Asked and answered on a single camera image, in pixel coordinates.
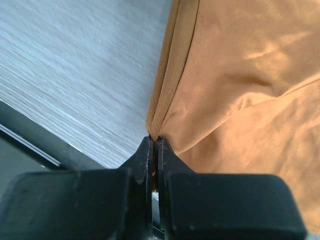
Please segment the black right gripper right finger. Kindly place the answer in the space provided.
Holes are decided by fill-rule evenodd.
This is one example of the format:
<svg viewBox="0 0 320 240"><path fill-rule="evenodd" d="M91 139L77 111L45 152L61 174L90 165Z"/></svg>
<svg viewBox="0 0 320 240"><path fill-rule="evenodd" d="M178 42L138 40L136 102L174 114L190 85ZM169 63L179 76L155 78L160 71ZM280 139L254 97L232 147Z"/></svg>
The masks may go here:
<svg viewBox="0 0 320 240"><path fill-rule="evenodd" d="M303 240L288 185L272 174L196 173L169 141L154 145L159 224L167 240Z"/></svg>

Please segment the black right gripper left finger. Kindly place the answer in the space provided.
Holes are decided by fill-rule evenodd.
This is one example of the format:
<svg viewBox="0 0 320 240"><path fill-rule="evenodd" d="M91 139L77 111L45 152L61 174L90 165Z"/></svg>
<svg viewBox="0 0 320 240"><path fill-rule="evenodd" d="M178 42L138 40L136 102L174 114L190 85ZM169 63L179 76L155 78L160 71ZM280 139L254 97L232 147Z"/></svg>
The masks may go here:
<svg viewBox="0 0 320 240"><path fill-rule="evenodd" d="M116 169L29 172L0 202L3 240L147 240L153 236L153 141Z"/></svg>

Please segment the orange satin napkin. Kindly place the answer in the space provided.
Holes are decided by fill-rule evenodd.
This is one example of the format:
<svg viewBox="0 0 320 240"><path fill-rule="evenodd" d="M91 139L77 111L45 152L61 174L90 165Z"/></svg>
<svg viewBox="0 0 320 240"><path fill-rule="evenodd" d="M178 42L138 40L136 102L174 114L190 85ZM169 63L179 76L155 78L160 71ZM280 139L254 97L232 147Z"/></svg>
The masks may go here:
<svg viewBox="0 0 320 240"><path fill-rule="evenodd" d="M174 0L146 116L202 173L269 173L320 232L320 3Z"/></svg>

